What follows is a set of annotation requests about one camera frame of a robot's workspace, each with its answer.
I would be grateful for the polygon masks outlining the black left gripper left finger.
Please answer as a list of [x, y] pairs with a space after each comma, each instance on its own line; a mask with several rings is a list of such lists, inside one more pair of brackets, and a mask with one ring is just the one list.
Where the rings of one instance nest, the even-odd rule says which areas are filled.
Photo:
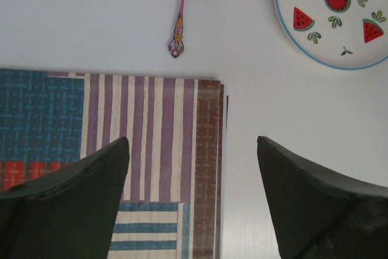
[[1, 258], [107, 258], [129, 160], [121, 137], [1, 192]]

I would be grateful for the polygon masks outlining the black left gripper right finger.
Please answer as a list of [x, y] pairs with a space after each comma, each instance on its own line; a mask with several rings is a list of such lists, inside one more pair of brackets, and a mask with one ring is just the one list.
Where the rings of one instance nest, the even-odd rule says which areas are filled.
[[257, 156], [281, 258], [387, 258], [387, 188], [303, 158], [268, 137]]

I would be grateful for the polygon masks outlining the striped patchwork placemat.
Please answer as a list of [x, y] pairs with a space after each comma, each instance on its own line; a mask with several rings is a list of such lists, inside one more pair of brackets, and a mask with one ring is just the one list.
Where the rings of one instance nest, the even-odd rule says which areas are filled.
[[2, 258], [219, 258], [224, 84], [1, 70]]

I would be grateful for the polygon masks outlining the pink handled spoon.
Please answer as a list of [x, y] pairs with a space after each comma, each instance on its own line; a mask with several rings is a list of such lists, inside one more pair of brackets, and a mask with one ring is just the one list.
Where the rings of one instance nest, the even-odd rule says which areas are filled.
[[172, 39], [168, 44], [169, 53], [173, 58], [179, 57], [184, 51], [184, 3], [185, 0], [180, 0], [178, 16], [173, 29]]

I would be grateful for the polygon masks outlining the white watermelon pattern plate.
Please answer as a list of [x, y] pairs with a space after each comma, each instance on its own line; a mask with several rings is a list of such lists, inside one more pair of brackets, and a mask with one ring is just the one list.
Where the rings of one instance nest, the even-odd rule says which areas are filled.
[[361, 70], [387, 60], [387, 0], [275, 0], [284, 32], [310, 59]]

